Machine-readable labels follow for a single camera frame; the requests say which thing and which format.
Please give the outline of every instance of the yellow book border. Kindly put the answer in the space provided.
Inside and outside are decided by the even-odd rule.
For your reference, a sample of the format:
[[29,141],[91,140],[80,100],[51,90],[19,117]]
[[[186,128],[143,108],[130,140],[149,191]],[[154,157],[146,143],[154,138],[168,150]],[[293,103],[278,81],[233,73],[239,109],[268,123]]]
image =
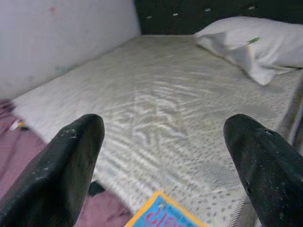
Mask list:
[[125,227],[132,227],[136,223],[136,221],[151,207],[151,205],[156,201],[158,196],[161,196],[162,198],[164,198],[166,200],[166,202],[170,203],[175,208],[180,210],[194,224],[196,224],[200,227],[207,227],[207,225],[205,223],[198,220],[194,215],[189,213],[186,209],[181,207],[177,202],[175,202],[173,199],[171,199],[169,196],[167,196],[163,192],[155,192],[155,194],[147,200],[147,202],[144,204],[144,206],[133,216],[133,218],[125,225]]

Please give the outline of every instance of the pink fabric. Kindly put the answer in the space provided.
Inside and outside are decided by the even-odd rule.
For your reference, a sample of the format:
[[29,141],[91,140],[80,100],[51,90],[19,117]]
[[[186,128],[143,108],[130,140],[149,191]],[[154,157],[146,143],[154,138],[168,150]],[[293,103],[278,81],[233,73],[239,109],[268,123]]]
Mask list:
[[87,196],[74,227],[123,227],[132,214],[112,193]]
[[46,146],[33,131],[10,129],[13,122],[20,120],[12,114],[13,109],[9,100],[0,99],[0,199]]
[[[0,199],[9,190],[27,164],[42,151],[46,143],[32,130],[12,130],[20,120],[13,113],[14,105],[0,99]],[[127,207],[108,191],[87,196],[76,227],[123,227],[132,215]]]

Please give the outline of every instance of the black headboard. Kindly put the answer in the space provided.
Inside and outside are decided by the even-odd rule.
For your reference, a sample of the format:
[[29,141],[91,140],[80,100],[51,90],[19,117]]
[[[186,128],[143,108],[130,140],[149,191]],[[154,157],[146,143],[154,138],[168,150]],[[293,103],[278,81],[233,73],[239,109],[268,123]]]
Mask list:
[[302,0],[135,0],[143,35],[189,35],[235,16],[303,22]]

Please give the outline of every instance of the mattress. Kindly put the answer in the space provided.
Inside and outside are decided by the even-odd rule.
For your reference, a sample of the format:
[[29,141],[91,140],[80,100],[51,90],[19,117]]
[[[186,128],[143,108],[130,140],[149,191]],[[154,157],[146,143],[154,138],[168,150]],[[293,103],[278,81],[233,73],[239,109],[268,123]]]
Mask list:
[[136,212],[164,191],[210,226],[227,226],[245,193],[223,139],[247,114],[277,129],[302,72],[267,87],[190,36],[141,36],[15,99],[46,141],[82,116],[103,117],[93,179]]

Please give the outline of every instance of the white pillow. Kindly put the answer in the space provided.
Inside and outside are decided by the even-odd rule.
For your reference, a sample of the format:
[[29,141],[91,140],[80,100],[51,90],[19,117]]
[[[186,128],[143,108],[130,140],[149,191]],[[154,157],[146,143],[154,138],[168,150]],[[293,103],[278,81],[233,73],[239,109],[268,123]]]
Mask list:
[[275,75],[303,68],[303,26],[255,17],[218,20],[195,34],[196,43],[267,85]]

